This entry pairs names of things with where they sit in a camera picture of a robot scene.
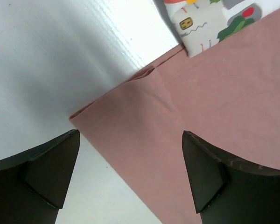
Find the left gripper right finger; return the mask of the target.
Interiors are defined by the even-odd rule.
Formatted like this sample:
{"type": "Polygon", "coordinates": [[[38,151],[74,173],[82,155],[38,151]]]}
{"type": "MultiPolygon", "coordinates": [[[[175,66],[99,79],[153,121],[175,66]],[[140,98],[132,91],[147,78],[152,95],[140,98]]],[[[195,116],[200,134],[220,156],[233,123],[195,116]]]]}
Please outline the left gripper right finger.
{"type": "Polygon", "coordinates": [[[280,170],[220,149],[190,131],[182,152],[204,224],[280,224],[280,170]]]}

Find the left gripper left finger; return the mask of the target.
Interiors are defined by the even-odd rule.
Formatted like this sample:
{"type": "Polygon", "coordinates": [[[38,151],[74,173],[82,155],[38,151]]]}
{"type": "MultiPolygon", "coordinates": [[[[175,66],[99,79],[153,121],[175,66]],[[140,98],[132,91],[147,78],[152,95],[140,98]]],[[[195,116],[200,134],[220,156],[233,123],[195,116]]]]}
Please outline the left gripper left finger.
{"type": "Polygon", "coordinates": [[[0,224],[54,224],[79,147],[80,132],[73,129],[0,160],[0,224]]]}

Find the pink t shirt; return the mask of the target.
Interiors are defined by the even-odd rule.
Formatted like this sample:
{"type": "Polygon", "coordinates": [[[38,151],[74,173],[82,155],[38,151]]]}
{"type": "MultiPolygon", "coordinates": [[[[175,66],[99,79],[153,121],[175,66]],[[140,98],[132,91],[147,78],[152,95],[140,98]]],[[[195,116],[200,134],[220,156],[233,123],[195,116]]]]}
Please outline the pink t shirt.
{"type": "Polygon", "coordinates": [[[280,9],[193,58],[169,51],[70,121],[162,223],[199,224],[185,130],[280,169],[280,9]]]}

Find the folded printed white t shirt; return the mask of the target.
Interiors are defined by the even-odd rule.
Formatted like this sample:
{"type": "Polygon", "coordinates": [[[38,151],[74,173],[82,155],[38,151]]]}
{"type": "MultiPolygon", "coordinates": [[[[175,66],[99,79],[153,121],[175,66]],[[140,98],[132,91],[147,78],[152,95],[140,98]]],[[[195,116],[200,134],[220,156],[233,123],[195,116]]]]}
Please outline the folded printed white t shirt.
{"type": "Polygon", "coordinates": [[[194,57],[280,9],[280,0],[166,0],[189,57],[194,57]]]}

